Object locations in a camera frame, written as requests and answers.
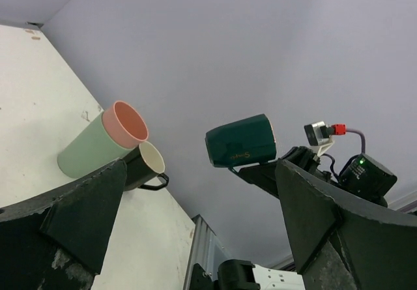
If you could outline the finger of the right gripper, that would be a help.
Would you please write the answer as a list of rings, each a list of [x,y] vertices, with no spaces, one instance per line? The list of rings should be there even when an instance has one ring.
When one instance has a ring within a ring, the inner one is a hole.
[[[276,199],[279,199],[280,197],[275,176],[277,163],[277,161],[273,161],[269,163],[243,167],[239,171],[233,167],[229,167],[228,170],[248,184],[253,184],[266,193],[272,195]]]

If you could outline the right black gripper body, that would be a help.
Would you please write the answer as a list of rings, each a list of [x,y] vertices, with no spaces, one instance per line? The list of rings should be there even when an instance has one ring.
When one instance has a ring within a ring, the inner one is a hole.
[[[321,160],[317,154],[308,147],[292,147],[281,159],[293,163],[323,181],[331,180],[331,172],[318,170]]]

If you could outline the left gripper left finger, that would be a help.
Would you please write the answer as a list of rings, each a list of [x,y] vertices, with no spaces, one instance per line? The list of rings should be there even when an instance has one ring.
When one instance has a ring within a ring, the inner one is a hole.
[[[1,288],[90,289],[102,270],[126,171],[115,160],[1,208]]]

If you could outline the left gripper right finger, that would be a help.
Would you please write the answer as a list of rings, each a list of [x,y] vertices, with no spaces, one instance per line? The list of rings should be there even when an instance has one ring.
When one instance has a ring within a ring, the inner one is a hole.
[[[306,289],[415,289],[416,217],[279,160],[281,209]]]

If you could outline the dark teal cup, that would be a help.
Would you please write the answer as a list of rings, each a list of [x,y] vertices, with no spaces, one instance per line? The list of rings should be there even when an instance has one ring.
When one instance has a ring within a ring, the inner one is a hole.
[[[210,163],[221,168],[265,163],[277,154],[273,127],[264,114],[208,131],[205,144]]]

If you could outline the light green plastic cup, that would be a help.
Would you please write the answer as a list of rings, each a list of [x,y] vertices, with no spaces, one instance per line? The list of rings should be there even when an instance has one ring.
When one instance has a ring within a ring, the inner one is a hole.
[[[59,153],[57,164],[66,176],[79,179],[132,150],[121,147],[109,136],[102,124],[103,114]]]

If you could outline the black mug with handle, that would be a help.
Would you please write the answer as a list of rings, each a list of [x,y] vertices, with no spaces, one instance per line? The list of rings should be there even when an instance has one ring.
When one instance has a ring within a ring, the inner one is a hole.
[[[125,192],[136,188],[158,191],[169,184],[169,177],[165,174],[164,158],[152,143],[148,141],[140,143],[123,160],[127,168]],[[164,181],[158,186],[147,184],[153,178],[162,178]]]

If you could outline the pink cup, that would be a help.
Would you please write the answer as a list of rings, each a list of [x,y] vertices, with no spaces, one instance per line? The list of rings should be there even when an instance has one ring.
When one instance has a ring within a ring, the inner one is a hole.
[[[102,124],[114,142],[125,149],[133,149],[149,138],[142,116],[123,101],[116,101],[103,112]]]

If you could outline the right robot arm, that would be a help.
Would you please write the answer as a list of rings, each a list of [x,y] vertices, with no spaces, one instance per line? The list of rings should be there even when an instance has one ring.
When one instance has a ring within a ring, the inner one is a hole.
[[[416,288],[416,217],[387,207],[384,194],[396,177],[368,155],[352,158],[333,181],[306,147],[277,160],[235,156],[229,146],[207,152],[214,167],[280,201],[295,264],[285,272],[228,260],[215,288]]]

